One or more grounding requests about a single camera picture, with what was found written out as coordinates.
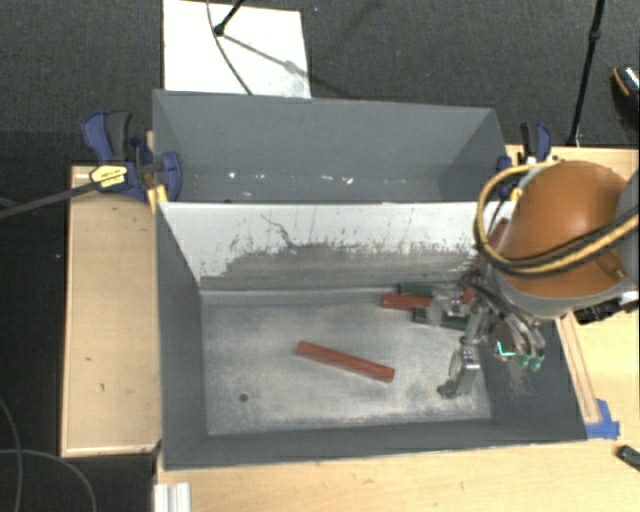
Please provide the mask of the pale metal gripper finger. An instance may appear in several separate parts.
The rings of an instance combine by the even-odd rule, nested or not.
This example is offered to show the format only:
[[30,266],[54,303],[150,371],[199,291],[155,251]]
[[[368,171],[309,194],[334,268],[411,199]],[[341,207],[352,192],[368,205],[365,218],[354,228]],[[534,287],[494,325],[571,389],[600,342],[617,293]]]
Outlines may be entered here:
[[450,359],[447,380],[438,386],[438,393],[443,399],[452,399],[459,395],[459,375],[464,367],[461,350],[456,350]]
[[462,349],[460,360],[457,390],[459,394],[466,395],[471,392],[476,377],[481,371],[479,352],[476,349]]

